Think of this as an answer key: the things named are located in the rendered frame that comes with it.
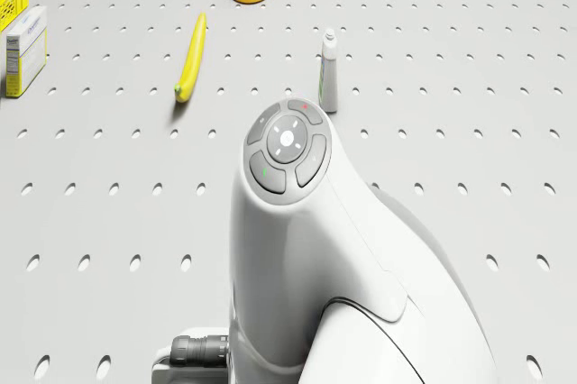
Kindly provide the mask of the small white bottle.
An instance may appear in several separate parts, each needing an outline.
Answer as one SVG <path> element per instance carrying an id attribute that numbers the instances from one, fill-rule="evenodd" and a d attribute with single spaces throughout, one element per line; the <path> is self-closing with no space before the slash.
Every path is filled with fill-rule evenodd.
<path id="1" fill-rule="evenodd" d="M 337 39 L 332 28 L 325 30 L 318 86 L 318 101 L 326 113 L 338 110 Z"/>

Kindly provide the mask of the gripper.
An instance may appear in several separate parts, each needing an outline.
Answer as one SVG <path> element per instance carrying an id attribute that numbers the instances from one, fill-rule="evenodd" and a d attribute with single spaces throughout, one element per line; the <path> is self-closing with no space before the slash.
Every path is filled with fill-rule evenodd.
<path id="1" fill-rule="evenodd" d="M 160 348 L 151 384 L 229 384 L 227 327 L 191 327 Z"/>

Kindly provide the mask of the banana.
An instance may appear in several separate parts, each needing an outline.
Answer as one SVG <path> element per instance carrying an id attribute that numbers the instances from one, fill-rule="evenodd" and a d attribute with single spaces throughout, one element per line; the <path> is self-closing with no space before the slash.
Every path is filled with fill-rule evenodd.
<path id="1" fill-rule="evenodd" d="M 205 37 L 206 14 L 201 13 L 197 18 L 179 82 L 174 86 L 175 98 L 179 103 L 186 103 L 192 96 L 202 61 Z"/>

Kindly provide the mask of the white and yellow box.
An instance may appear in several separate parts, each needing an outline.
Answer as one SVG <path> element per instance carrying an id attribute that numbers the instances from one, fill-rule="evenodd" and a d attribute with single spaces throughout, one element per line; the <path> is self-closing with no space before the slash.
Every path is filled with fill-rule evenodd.
<path id="1" fill-rule="evenodd" d="M 47 7 L 37 5 L 7 34 L 5 79 L 7 97 L 20 97 L 45 66 L 47 24 Z"/>

